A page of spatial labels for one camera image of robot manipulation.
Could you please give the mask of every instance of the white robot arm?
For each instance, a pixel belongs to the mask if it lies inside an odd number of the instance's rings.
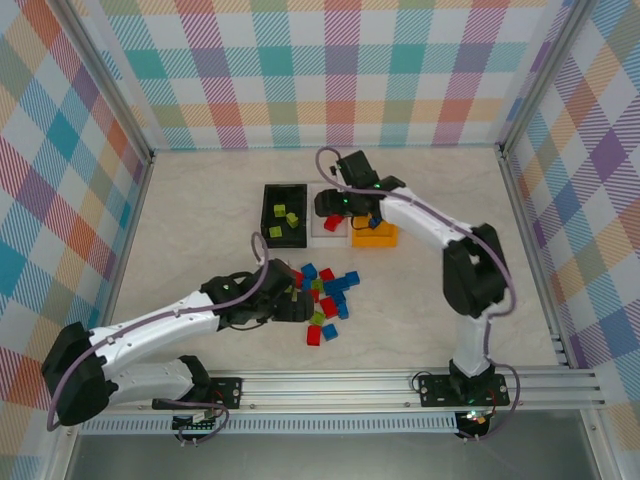
[[[253,274],[214,277],[182,300],[125,323],[89,331],[80,323],[66,326],[42,366],[60,424],[75,425],[109,405],[132,401],[211,403],[212,383],[196,357],[138,362],[169,344],[238,329],[252,319],[258,325],[308,320],[313,297],[286,295],[294,284],[293,271],[274,259]]]
[[[337,155],[337,165],[331,171],[342,183],[320,167],[319,154],[325,150]],[[484,395],[497,377],[487,358],[488,322],[508,286],[508,270],[495,229],[488,224],[472,227],[459,222],[416,197],[401,180],[393,176],[380,179],[362,151],[340,157],[331,148],[320,149],[316,166],[324,179],[337,187],[316,196],[317,215],[370,215],[442,251],[443,293],[459,314],[457,347],[449,365],[452,391],[460,403]]]
[[[484,339],[489,313],[504,298],[507,285],[504,272],[462,232],[472,231],[506,265],[495,230],[486,224],[473,228],[444,215],[417,199],[395,177],[380,180],[361,151],[341,158],[337,166],[348,187],[320,192],[314,201],[318,215],[372,215],[443,252],[444,295],[460,315],[450,382],[459,403],[468,403],[478,392],[486,392],[487,382],[495,377]],[[371,193],[372,189],[381,194]],[[270,318],[308,320],[313,314],[311,295],[303,292],[295,302],[284,295],[294,283],[288,266],[270,260],[267,267],[253,274],[214,277],[182,300],[126,323],[88,332],[79,323],[68,325],[42,367],[60,423],[75,425],[108,405],[136,400],[211,402],[210,379],[196,357],[184,356],[160,365],[138,362],[171,343],[235,328],[251,319],[262,323]],[[222,308],[243,297],[247,298],[233,307]]]

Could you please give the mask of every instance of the white floor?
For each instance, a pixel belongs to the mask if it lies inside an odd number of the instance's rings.
[[[500,235],[518,309],[494,328],[491,351],[514,365],[556,363],[502,177],[489,148],[366,149],[380,176],[393,174],[423,199]],[[326,154],[327,165],[331,155]],[[313,150],[162,153],[151,180],[113,322],[162,307],[216,275],[255,270],[249,247],[265,183],[320,181]],[[456,314],[442,295],[441,253],[406,233],[395,249],[272,250],[300,267],[358,270],[340,336],[308,347],[306,324],[225,330],[172,345],[158,358],[197,355],[213,370],[413,368],[447,365]]]

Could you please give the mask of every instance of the plaid fabric backdrop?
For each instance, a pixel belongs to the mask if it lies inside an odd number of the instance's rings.
[[[172,149],[493,144],[514,82],[544,46],[536,33],[551,27],[545,9],[559,8],[548,0],[74,3],[150,141]],[[118,43],[111,50],[109,36]]]
[[[553,20],[553,24],[547,33],[547,36],[542,42],[542,46],[536,55],[535,60],[531,64],[529,71],[527,72],[527,76],[525,81],[522,83],[520,90],[518,91],[518,96],[516,97],[513,105],[511,106],[511,110],[509,110],[509,115],[507,115],[507,120],[505,121],[502,129],[500,130],[500,135],[498,136],[498,142],[503,143],[511,129],[518,112],[520,112],[520,107],[522,106],[522,102],[527,98],[531,88],[535,84],[536,80],[538,80],[538,74],[540,73],[540,69],[545,64],[549,52],[551,51],[551,46],[557,40],[558,35],[562,31],[562,27],[564,26],[565,21],[567,20],[569,13],[571,12],[571,7],[576,3],[576,0],[562,0],[562,5],[558,13],[556,14],[555,19]]]
[[[640,1],[599,3],[514,153],[571,346],[640,478]]]
[[[94,326],[143,163],[45,0],[0,4],[0,479],[35,478],[60,329]]]

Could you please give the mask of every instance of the green cube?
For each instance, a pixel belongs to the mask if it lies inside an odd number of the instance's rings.
[[[318,327],[321,327],[324,323],[325,318],[327,318],[327,316],[324,313],[314,312],[313,317],[311,317],[311,320],[309,320],[309,322],[311,323],[311,325],[317,325]]]
[[[269,236],[271,238],[280,238],[282,236],[282,228],[281,227],[270,227],[269,228]]]
[[[300,223],[300,219],[295,213],[287,213],[287,223],[291,228],[296,228]]]
[[[318,290],[320,293],[324,293],[324,282],[321,278],[316,278],[315,280],[311,280],[311,288],[313,290]]]
[[[273,214],[276,217],[284,217],[287,214],[287,207],[283,204],[278,204],[273,206]]]

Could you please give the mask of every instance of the metal rail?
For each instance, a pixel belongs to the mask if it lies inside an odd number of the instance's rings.
[[[409,385],[421,369],[327,372],[212,372],[212,376],[241,377],[242,400],[235,413],[317,414],[455,412],[460,407],[422,408]],[[446,374],[446,368],[429,370]],[[515,379],[507,370],[508,388]],[[521,367],[521,410],[591,409],[604,406],[604,396],[591,370],[564,367]],[[181,410],[181,414],[196,411]],[[102,415],[158,414],[150,402],[114,406]]]

